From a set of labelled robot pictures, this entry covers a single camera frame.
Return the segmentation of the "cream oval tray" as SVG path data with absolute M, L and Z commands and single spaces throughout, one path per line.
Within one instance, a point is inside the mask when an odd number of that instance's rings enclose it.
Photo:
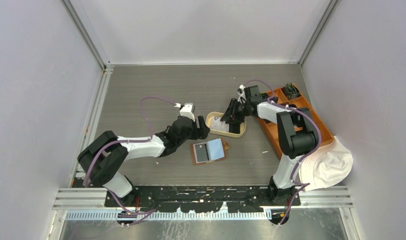
M 240 138 L 246 131 L 246 122 L 241 124 L 228 124 L 221 121 L 223 114 L 220 112 L 210 112 L 206 117 L 206 126 L 210 129 L 210 133 L 214 135 Z

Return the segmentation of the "brown leather card holder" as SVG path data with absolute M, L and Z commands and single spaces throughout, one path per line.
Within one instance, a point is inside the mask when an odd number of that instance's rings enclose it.
M 229 149 L 229 144 L 223 138 L 217 138 L 213 140 L 209 140 L 207 142 L 202 142 L 207 144 L 208 154 L 209 154 L 209 161 L 203 163 L 196 163 L 195 155 L 194 155 L 194 145 L 201 144 L 201 143 L 194 143 L 190 146 L 192 161 L 194 165 L 204 165 L 209 163 L 218 162 L 224 160 L 227 157 L 227 150 Z

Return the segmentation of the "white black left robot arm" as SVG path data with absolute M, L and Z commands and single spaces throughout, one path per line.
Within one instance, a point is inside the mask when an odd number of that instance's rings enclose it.
M 105 131 L 77 157 L 85 171 L 83 185 L 106 188 L 129 207 L 136 202 L 137 194 L 132 182 L 119 172 L 125 161 L 169 156 L 188 140 L 206 139 L 209 132 L 201 115 L 197 120 L 180 116 L 166 130 L 148 137 L 120 137 Z

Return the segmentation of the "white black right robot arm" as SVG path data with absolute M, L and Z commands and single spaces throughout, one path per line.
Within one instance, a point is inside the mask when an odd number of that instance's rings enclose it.
M 257 85 L 241 85 L 238 93 L 238 98 L 230 100 L 221 121 L 238 126 L 245 117 L 253 116 L 276 124 L 282 156 L 278 169 L 270 178 L 267 199 L 279 206 L 294 194 L 298 185 L 295 176 L 302 161 L 319 148 L 320 130 L 306 107 L 278 104 L 273 96 L 261 93 Z

